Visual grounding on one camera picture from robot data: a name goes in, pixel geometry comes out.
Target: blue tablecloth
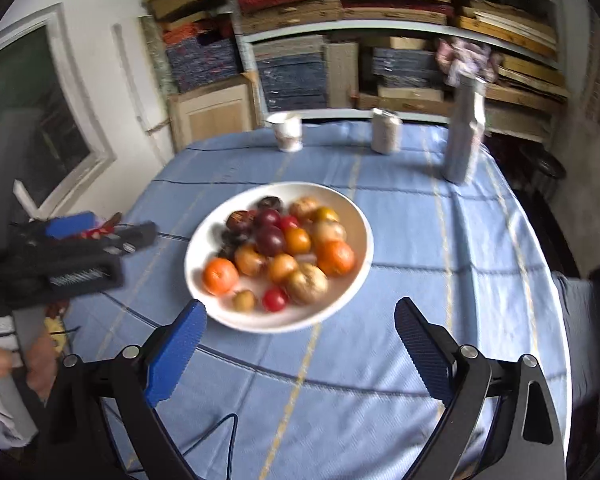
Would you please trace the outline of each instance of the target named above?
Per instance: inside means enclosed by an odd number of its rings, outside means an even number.
[[[266,129],[192,144],[126,215],[128,224],[156,222],[161,233],[126,259],[126,285],[72,302],[67,327],[81,326],[75,351],[111,358],[173,321],[190,299],[189,237],[224,200],[269,182],[317,182],[352,198],[371,224],[366,282],[339,313],[299,332],[254,335],[209,320],[173,397],[157,409],[180,449],[236,412],[234,478],[402,478],[442,412],[395,333],[403,296],[487,357],[538,356],[568,440],[568,350],[538,240],[486,152],[471,185],[440,178],[445,139],[445,128],[405,125],[401,151],[382,156],[369,148],[368,123],[341,122],[305,125],[304,149],[291,154]],[[493,409],[487,402],[467,461]],[[122,426],[110,421],[125,463],[139,467]],[[186,456],[202,478],[224,478],[229,432],[228,423]]]

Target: wall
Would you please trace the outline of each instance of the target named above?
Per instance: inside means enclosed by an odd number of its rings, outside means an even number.
[[[37,10],[62,3],[79,76],[116,161],[61,212],[126,211],[164,164],[156,143],[138,122],[112,26],[146,13],[142,0],[16,0],[0,30]],[[139,34],[136,41],[141,41]]]
[[[600,265],[600,21],[587,0],[558,0],[563,58],[572,97],[552,153],[567,177],[550,204],[586,276]]]

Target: white bowl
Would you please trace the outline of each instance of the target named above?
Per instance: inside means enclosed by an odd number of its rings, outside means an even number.
[[[201,275],[205,264],[219,251],[219,233],[228,216],[236,210],[252,209],[261,198],[277,196],[285,208],[302,196],[313,196],[321,205],[331,207],[340,216],[340,223],[347,231],[347,243],[356,254],[354,269],[340,278],[329,278],[329,290],[317,303],[299,306],[290,303],[281,312],[270,313],[261,306],[249,314],[236,312],[231,307],[232,294],[218,298],[209,294],[202,285]],[[184,259],[184,276],[191,295],[200,300],[206,312],[220,322],[236,330],[254,333],[280,333],[300,330],[332,316],[349,303],[360,290],[371,267],[374,256],[374,238],[364,214],[347,197],[318,184],[308,182],[282,182],[259,186],[240,193],[219,205],[198,226],[189,242]],[[308,261],[315,259],[307,256]],[[240,276],[235,291],[248,288],[261,298],[272,286],[265,276],[249,278]]]

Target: screw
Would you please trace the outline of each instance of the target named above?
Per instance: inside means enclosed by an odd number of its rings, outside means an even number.
[[[67,368],[71,368],[72,366],[75,366],[77,364],[77,362],[78,362],[78,356],[76,354],[71,354],[64,358],[64,360],[62,361],[62,364],[64,366],[66,366]]]
[[[527,365],[529,368],[533,368],[535,366],[538,366],[538,359],[536,359],[535,357],[533,357],[530,354],[525,354],[522,356],[522,362]]]
[[[461,346],[460,353],[467,359],[475,359],[478,357],[478,351],[471,345]]]
[[[129,345],[122,351],[122,357],[125,359],[134,359],[138,357],[140,349],[136,345]]]

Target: white cup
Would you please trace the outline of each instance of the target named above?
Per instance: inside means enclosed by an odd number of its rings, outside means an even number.
[[[302,150],[302,119],[298,114],[277,112],[267,117],[281,152],[291,153]]]

